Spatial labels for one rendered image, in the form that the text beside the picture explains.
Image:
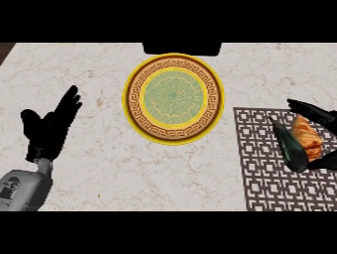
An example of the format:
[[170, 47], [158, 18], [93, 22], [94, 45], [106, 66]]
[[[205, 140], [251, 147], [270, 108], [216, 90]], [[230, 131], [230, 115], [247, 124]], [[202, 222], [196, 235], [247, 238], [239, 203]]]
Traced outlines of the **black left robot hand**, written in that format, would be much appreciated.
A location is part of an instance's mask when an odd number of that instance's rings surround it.
[[83, 106], [80, 99], [78, 88], [72, 85], [56, 109], [44, 117], [40, 117], [31, 109], [21, 112], [24, 135], [29, 140], [25, 158], [28, 162], [34, 163], [38, 159], [53, 161], [58, 158], [68, 131]]

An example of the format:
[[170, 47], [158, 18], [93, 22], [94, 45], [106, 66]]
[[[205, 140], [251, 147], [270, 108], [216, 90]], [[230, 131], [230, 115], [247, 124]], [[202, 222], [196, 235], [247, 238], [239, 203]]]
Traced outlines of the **brown lattice placemat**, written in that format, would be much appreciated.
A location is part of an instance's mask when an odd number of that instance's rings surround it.
[[269, 119], [291, 129], [288, 109], [235, 107], [248, 211], [337, 211], [337, 171], [292, 172], [282, 160]]

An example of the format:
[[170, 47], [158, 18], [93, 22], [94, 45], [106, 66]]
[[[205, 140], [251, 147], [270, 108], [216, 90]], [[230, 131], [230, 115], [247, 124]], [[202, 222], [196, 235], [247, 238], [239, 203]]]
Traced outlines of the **yellow patterned plate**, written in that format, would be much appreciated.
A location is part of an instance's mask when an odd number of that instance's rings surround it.
[[143, 138], [162, 145], [201, 139], [224, 110], [224, 87], [211, 66], [171, 53], [140, 63], [121, 93], [127, 121]]

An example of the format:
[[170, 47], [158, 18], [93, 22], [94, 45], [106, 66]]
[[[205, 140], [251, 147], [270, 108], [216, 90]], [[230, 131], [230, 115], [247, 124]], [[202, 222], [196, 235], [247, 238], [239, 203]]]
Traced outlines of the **orange croissant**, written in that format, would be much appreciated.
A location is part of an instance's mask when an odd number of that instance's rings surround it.
[[303, 147], [309, 161], [319, 159], [323, 140], [314, 129], [310, 127], [309, 120], [301, 115], [295, 116], [291, 134]]

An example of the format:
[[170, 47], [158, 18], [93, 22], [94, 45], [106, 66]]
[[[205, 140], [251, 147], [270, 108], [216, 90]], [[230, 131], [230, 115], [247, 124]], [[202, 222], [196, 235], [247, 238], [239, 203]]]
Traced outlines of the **black appliance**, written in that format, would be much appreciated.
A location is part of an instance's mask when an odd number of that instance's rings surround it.
[[216, 57], [220, 43], [143, 43], [143, 52], [149, 55], [180, 53], [192, 56]]

